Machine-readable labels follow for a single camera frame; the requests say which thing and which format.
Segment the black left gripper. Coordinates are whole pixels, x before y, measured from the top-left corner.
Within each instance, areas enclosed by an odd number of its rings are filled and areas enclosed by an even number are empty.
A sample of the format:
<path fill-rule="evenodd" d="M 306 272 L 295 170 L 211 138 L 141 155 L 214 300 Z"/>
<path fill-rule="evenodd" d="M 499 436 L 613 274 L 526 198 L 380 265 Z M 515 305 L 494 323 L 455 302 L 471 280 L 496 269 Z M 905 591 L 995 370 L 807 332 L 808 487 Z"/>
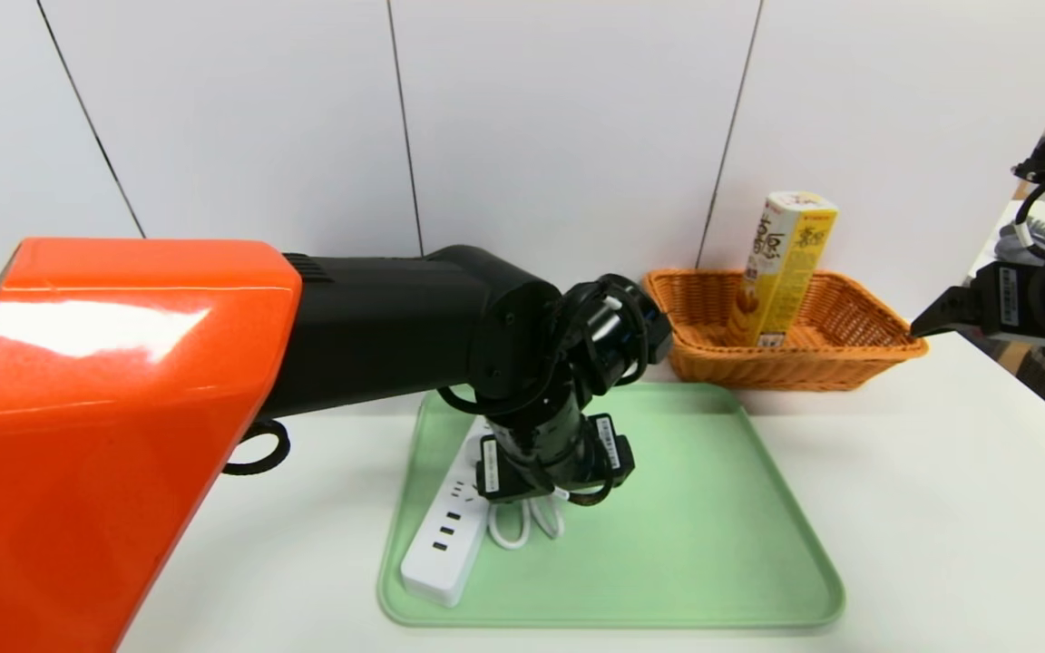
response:
<path fill-rule="evenodd" d="M 568 492 L 572 503 L 601 503 L 635 470 L 626 435 L 610 414 L 585 414 L 573 390 L 486 418 L 478 439 L 477 491 L 490 503 Z"/>

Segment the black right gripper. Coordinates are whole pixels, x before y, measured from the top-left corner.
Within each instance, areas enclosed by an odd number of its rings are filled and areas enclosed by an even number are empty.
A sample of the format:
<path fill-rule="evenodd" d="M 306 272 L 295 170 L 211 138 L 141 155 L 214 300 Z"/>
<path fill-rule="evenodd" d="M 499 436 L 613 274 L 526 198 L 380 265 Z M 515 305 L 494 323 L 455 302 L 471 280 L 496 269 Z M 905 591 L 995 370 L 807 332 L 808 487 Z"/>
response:
<path fill-rule="evenodd" d="M 1045 265 L 991 263 L 980 269 L 974 288 L 942 291 L 911 323 L 912 337 L 979 329 L 990 337 L 1045 346 Z"/>

